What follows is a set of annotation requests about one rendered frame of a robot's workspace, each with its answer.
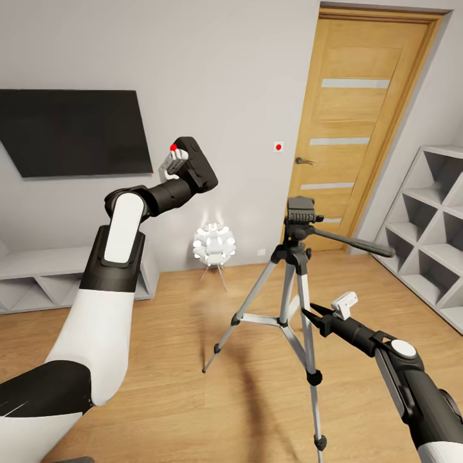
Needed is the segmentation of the digital camera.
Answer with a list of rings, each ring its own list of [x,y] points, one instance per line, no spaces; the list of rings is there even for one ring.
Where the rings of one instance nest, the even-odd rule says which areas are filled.
[[[179,137],[174,144],[171,145],[170,151],[175,151],[176,149],[181,149],[188,153],[187,161],[176,172],[178,177],[181,177],[187,169],[192,169],[197,177],[205,177],[208,179],[208,182],[203,184],[198,194],[211,191],[219,184],[218,178],[213,172],[210,163],[193,137]]]

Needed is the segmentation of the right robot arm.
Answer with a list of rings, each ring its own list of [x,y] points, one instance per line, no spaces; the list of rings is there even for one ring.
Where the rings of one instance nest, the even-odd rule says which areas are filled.
[[[375,357],[399,415],[408,424],[421,463],[463,463],[463,416],[452,396],[425,373],[417,349],[381,330],[373,331],[350,317],[358,301],[348,291],[332,309],[310,303],[322,318],[301,308],[324,337],[334,332],[369,357]],[[387,341],[384,339],[387,339]]]

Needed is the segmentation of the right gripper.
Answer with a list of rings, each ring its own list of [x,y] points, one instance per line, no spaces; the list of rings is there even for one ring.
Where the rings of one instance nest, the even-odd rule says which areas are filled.
[[[301,308],[301,312],[310,319],[312,324],[314,324],[317,328],[320,328],[320,334],[322,336],[326,337],[330,333],[334,332],[351,345],[355,346],[354,337],[356,332],[363,326],[362,323],[351,317],[348,317],[346,320],[338,317],[336,318],[333,316],[333,309],[327,309],[318,304],[310,303],[310,306],[320,313],[322,318],[304,308]]]

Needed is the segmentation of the camera tripod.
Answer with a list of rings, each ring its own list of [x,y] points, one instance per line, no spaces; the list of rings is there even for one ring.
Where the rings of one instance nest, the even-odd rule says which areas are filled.
[[[239,312],[235,313],[231,319],[231,326],[223,336],[222,341],[219,344],[215,344],[214,354],[205,368],[203,368],[203,373],[205,373],[217,353],[221,351],[223,344],[226,342],[232,330],[239,325],[240,322],[250,322],[275,327],[278,326],[284,332],[286,339],[291,344],[300,362],[302,362],[305,372],[307,373],[307,380],[311,386],[314,444],[317,447],[318,463],[323,463],[322,451],[326,448],[327,439],[321,434],[317,396],[317,385],[321,384],[322,374],[319,370],[316,370],[316,363],[314,362],[312,323],[303,312],[300,312],[302,314],[305,349],[289,325],[290,319],[293,317],[299,306],[300,308],[307,309],[307,311],[310,311],[311,307],[309,303],[307,263],[312,257],[312,249],[308,248],[305,250],[305,244],[301,240],[304,240],[309,235],[315,233],[316,235],[328,237],[329,239],[336,241],[342,241],[357,249],[385,258],[392,258],[395,255],[395,250],[366,240],[341,237],[336,233],[322,231],[311,226],[309,224],[310,222],[315,223],[323,221],[323,215],[316,215],[313,205],[314,199],[312,199],[312,197],[295,196],[287,198],[287,215],[284,219],[286,227],[283,244],[277,245],[275,252],[271,256],[271,260],[267,263],[267,266],[264,268],[263,273],[260,275],[253,289],[251,289],[250,294],[244,301]],[[286,273],[282,293],[280,317],[260,316],[257,314],[245,313],[246,309],[250,306],[259,290],[264,285],[264,282],[272,273],[273,268],[275,268],[276,264],[279,263],[281,259],[286,260]],[[297,274],[298,280],[298,293],[290,302],[295,273]]]

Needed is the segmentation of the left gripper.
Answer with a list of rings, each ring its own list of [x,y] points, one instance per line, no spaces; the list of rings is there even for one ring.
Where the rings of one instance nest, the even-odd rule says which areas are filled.
[[[172,210],[173,208],[180,208],[188,202],[202,189],[206,182],[208,182],[207,178],[197,177],[192,169],[187,169],[179,179],[162,183],[160,186],[168,190],[172,198]]]

